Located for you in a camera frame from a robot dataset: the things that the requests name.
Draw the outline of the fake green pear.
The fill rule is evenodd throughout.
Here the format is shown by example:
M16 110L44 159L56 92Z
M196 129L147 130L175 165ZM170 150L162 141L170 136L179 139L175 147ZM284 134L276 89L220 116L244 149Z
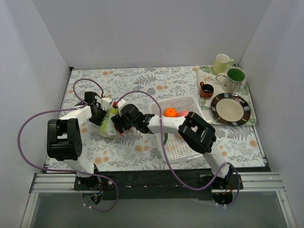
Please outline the fake green pear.
M118 109L117 108L114 108L114 107L110 107L108 109L108 113L110 116L113 116L113 115L117 115L119 113Z

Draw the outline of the fake green cabbage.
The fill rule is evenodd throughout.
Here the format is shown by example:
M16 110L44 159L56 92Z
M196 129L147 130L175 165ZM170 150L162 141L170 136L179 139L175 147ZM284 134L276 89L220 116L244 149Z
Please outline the fake green cabbage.
M101 126L99 127L99 135L102 136L102 137L105 137L105 138L113 138L113 134L111 132L108 132L107 131L107 125L108 125L108 121L109 121L109 118L105 118L102 123L101 123Z

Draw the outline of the clear zip top bag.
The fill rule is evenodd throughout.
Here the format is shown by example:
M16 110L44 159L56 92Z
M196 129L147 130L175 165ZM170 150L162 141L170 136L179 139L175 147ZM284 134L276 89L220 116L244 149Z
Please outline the clear zip top bag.
M107 113L106 113L106 115L104 117L104 119L105 118L109 118L108 125L107 125L107 131L111 132L113 134L114 137L112 139L119 138L120 137L120 133L116 130L116 128L114 126L114 123L113 123L113 121L111 119L112 117L115 117L115 115L110 116L109 113L108 113L108 111L107 111Z

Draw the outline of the fake green vegetable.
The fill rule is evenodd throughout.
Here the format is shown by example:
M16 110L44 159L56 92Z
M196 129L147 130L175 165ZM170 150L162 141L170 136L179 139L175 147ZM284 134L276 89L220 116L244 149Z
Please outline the fake green vegetable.
M168 140L168 133L165 133L164 140L163 140L164 145L166 144L167 140Z

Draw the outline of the fake orange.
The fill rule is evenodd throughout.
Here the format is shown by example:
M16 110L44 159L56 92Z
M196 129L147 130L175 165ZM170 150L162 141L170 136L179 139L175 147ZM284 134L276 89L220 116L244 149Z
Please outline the fake orange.
M179 115L178 115L178 112L177 112L176 109L174 109L174 108L168 108L168 109L166 109L164 111L164 116L165 117L173 117L173 118L175 118L175 117L178 117Z

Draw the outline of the fake peach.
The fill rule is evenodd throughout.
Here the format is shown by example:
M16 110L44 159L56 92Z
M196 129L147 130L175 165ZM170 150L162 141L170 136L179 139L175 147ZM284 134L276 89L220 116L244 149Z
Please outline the fake peach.
M187 116L188 113L189 113L188 111L180 111L180 112L178 112L178 117Z

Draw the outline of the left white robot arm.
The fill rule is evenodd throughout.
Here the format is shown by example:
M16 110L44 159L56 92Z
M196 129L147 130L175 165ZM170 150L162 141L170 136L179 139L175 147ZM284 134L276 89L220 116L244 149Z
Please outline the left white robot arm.
M76 172L81 184L91 190L101 185L101 178L96 175L97 167L82 154L80 126L89 121L94 127L100 127L110 102L102 107L102 99L95 92L85 92L84 102L76 105L76 110L59 118L48 121L47 154L48 157L61 161Z

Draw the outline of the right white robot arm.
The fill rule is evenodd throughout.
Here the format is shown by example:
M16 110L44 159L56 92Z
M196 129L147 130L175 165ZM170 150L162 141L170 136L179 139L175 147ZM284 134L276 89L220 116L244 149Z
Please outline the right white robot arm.
M204 187L194 188L184 183L172 169L167 154L165 152L164 141L161 146L170 171L177 181L190 190L204 190L215 183L219 188L225 189L232 183L232 166L225 162L224 157L212 150L216 142L215 129L208 124L201 116L195 112L189 112L182 117L160 117L154 114L143 114L133 104L122 104L114 102L114 108L118 109L118 114L112 117L115 129L119 133L124 133L134 127L143 134L165 133L180 135L187 145L203 155L209 164L213 177Z

